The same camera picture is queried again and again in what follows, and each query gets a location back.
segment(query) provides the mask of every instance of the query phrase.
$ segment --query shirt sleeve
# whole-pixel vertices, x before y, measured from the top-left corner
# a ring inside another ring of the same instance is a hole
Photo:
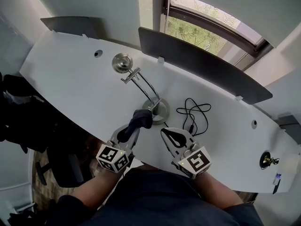
[[[81,200],[65,195],[60,197],[46,222],[46,226],[78,225],[89,220],[94,213]]]
[[[229,213],[241,226],[263,226],[253,204],[235,205],[226,208],[224,211]]]

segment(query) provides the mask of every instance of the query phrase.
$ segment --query window frame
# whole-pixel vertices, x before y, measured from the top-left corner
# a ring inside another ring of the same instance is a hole
[[[167,8],[168,0],[163,0],[160,21],[161,32],[164,32]],[[234,66],[238,67],[242,71],[245,71],[247,68],[252,66],[261,57],[263,57],[273,49],[273,46],[270,45],[270,43],[267,42],[264,38],[257,45],[255,45],[248,39],[246,39],[243,35],[236,32],[233,28],[227,26],[226,24],[222,24],[217,19],[211,18],[203,13],[181,5],[175,6],[171,3],[171,1],[169,4],[168,16],[183,20],[185,22],[194,24],[198,27],[213,32],[216,35],[241,48],[246,52],[246,54],[238,62],[236,62]]]

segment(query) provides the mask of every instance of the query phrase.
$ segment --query forearm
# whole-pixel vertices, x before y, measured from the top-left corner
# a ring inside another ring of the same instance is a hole
[[[81,200],[88,208],[95,210],[109,196],[123,172],[124,170],[119,173],[104,170],[95,178],[75,189],[72,196]]]
[[[197,177],[194,182],[201,197],[206,202],[222,210],[243,203],[234,191],[220,183],[207,172]]]

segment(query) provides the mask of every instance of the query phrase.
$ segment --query silver lamp head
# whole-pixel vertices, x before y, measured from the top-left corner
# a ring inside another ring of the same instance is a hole
[[[118,73],[127,73],[133,67],[133,60],[128,54],[120,53],[113,58],[112,67]]]

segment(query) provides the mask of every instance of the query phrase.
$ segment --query dark blue shirt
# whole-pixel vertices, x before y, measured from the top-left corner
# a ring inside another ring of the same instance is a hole
[[[221,226],[262,222],[252,204],[221,210],[202,200],[193,181],[164,171],[129,171],[106,205],[89,210],[72,196],[60,198],[47,226]]]

